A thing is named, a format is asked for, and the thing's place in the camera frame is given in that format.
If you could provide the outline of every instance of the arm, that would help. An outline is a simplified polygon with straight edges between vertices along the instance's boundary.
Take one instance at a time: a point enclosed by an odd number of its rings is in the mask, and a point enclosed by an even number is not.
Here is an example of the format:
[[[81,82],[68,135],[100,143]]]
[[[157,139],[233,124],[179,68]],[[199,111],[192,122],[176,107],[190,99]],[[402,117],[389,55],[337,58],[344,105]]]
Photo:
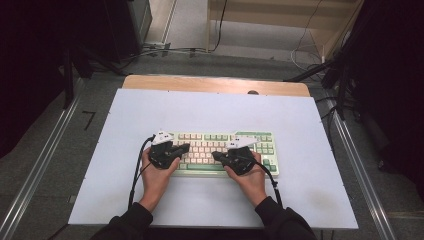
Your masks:
[[[252,154],[256,161],[261,162],[260,154]],[[290,208],[282,208],[271,197],[266,196],[265,172],[258,165],[243,176],[237,176],[228,166],[224,168],[255,207],[269,239],[316,239],[308,223],[299,214]]]
[[[92,240],[141,239],[152,223],[151,213],[165,193],[169,178],[177,169],[180,159],[176,158],[169,169],[157,169],[153,165],[149,165],[149,151],[150,148],[142,154],[141,169],[145,169],[141,174],[144,186],[143,197],[138,203],[134,203],[124,215],[112,218],[107,226],[91,237]]]

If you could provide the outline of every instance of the white table surface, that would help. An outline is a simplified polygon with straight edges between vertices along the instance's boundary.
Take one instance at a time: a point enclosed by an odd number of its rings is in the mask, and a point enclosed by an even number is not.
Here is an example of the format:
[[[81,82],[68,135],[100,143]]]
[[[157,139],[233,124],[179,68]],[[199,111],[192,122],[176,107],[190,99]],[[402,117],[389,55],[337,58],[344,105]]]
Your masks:
[[[313,98],[134,89],[117,91],[69,224],[107,224],[126,211],[141,145],[159,129],[271,131],[284,207],[313,228],[358,228]],[[142,192],[140,178],[135,201]],[[263,226],[229,178],[172,177],[153,216],[156,226]]]

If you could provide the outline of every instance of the green keyboard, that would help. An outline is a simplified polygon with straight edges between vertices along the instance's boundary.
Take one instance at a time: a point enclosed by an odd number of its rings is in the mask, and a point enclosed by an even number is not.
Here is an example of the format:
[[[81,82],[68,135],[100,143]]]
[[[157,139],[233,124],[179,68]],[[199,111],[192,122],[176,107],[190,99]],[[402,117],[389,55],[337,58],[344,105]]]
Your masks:
[[[236,136],[255,137],[260,142],[249,148],[262,156],[262,164],[269,169],[272,176],[278,176],[278,160],[274,136],[270,132],[236,132],[236,133],[194,133],[170,132],[174,145],[190,143],[190,151],[183,154],[174,176],[225,177],[228,176],[222,164],[215,161],[212,152],[227,152],[226,143]]]

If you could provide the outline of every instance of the black jacket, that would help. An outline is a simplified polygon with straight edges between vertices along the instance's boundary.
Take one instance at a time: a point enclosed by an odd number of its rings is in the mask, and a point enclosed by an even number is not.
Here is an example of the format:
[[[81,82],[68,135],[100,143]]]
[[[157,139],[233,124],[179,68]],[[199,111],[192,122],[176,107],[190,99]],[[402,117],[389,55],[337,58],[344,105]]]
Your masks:
[[[255,211],[262,219],[265,235],[269,239],[316,239],[308,223],[299,214],[290,208],[283,209],[271,197],[263,200]],[[91,239],[139,240],[152,221],[152,214],[140,204],[134,203],[124,215],[112,218]]]

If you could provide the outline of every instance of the metal frame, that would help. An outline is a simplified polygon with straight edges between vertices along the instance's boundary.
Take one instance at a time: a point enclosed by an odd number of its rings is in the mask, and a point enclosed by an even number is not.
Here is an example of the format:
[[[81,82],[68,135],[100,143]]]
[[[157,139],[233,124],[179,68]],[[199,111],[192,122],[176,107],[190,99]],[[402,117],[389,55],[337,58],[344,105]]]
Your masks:
[[[328,106],[330,109],[334,107],[334,101],[328,101]],[[352,164],[359,186],[361,187],[362,193],[364,194],[365,200],[368,204],[371,216],[374,219],[374,223],[377,227],[378,233],[380,234],[380,238],[384,240],[395,240],[396,236],[394,231],[365,166],[362,163],[361,156],[359,155],[352,140],[346,122],[342,121],[338,114],[334,114],[334,121],[343,141],[343,145],[346,148],[347,155],[350,163]]]
[[[31,198],[34,195],[34,192],[37,189],[37,186],[50,163],[54,151],[60,142],[62,135],[72,118],[72,115],[74,114],[84,88],[85,82],[82,78],[79,78],[76,84],[75,98],[71,102],[68,109],[62,111],[62,114],[60,115],[56,126],[50,134],[46,144],[44,145],[43,150],[38,156],[34,167],[32,168],[25,183],[19,190],[19,193],[15,196],[15,199],[7,211],[6,217],[0,226],[0,239],[12,239],[12,236],[15,233],[15,230],[18,227],[18,224],[31,201]]]

